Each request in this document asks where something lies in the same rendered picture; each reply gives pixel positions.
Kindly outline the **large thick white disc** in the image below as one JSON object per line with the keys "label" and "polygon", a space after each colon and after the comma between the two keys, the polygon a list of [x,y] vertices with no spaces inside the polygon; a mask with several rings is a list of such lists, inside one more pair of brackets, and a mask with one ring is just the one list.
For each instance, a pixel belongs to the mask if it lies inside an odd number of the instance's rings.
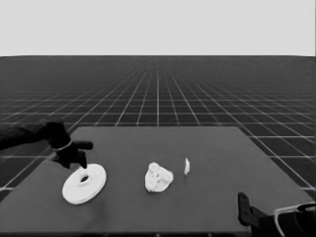
{"label": "large thick white disc", "polygon": [[89,164],[80,167],[65,181],[62,187],[63,198],[71,204],[82,204],[94,198],[104,187],[107,172],[102,165]]}

